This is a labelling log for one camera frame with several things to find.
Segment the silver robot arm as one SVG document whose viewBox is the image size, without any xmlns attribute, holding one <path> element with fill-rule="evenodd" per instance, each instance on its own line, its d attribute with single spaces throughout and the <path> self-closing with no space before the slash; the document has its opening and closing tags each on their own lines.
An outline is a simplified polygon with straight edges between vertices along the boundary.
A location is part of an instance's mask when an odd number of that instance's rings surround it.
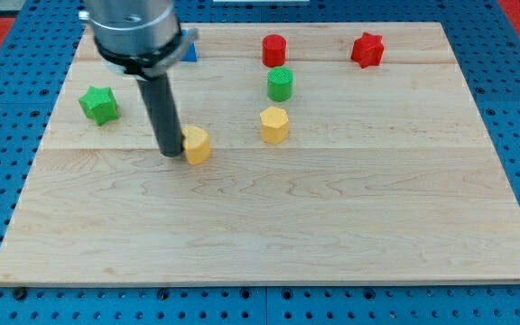
<svg viewBox="0 0 520 325">
<path fill-rule="evenodd" d="M 198 40 L 184 30 L 172 0 L 84 0 L 79 19 L 91 27 L 100 56 L 112 69 L 136 78 L 160 153 L 182 154 L 183 135 L 168 78 Z"/>
</svg>

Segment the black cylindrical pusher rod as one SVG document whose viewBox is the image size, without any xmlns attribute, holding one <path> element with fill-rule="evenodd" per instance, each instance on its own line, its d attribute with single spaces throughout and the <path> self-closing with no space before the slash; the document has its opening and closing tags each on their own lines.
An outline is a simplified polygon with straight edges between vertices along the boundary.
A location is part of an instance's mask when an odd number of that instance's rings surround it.
<svg viewBox="0 0 520 325">
<path fill-rule="evenodd" d="M 166 157 L 181 155 L 183 136 L 168 76 L 163 74 L 156 79 L 138 80 L 137 84 L 160 153 Z"/>
</svg>

